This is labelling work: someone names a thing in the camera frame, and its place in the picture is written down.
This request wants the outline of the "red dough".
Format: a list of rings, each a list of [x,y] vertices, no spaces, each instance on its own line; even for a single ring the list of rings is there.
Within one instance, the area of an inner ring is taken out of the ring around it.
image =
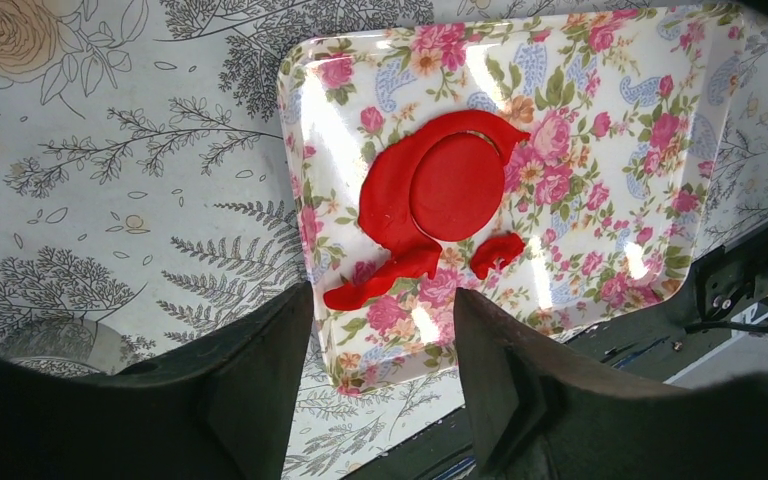
[[[432,238],[460,241],[489,222],[500,205],[503,186],[496,148],[473,133],[453,134],[421,158],[410,185],[410,213]]]

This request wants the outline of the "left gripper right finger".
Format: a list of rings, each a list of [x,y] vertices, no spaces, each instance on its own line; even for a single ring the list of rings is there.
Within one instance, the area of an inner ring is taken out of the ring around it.
[[[580,354],[468,289],[454,325],[480,479],[768,479],[768,373],[667,385]]]

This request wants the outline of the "floral tray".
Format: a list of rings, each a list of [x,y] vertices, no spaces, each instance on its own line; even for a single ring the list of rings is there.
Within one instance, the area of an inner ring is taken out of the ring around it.
[[[285,57],[277,92],[326,372],[360,395],[456,362],[454,297],[474,289],[547,335],[672,297],[693,259],[738,82],[733,4],[435,24],[312,39]],[[358,225],[378,154],[456,111],[530,133],[505,168],[490,222],[445,242],[434,278],[400,278],[350,311],[325,292],[389,257]],[[478,279],[487,239],[524,252]]]

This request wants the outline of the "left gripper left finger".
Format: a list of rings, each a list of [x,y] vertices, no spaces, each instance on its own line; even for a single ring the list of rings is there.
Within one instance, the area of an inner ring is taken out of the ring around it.
[[[116,375],[0,359],[0,479],[277,479],[312,327],[294,285]]]

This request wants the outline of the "red dough ring scrap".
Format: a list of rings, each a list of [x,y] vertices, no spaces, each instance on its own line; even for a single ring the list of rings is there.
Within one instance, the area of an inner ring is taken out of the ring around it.
[[[438,116],[378,154],[362,184],[358,225],[375,243],[388,250],[388,259],[363,282],[345,283],[324,294],[325,305],[338,311],[356,310],[387,293],[400,278],[434,278],[442,245],[415,223],[409,208],[410,185],[421,158],[443,138],[473,133],[499,152],[505,191],[505,168],[514,149],[531,139],[507,120],[481,110],[462,110]]]

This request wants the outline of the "clear round cutter cup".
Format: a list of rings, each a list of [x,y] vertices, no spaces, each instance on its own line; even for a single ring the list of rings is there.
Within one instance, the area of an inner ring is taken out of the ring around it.
[[[57,377],[112,375],[128,366],[133,350],[123,335],[92,320],[39,320],[11,333],[0,358]]]

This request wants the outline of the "small red dough scrap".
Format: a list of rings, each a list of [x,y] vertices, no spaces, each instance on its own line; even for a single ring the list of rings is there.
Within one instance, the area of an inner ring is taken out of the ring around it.
[[[491,270],[501,270],[519,257],[526,242],[515,232],[494,236],[477,247],[469,266],[475,276],[485,280]]]

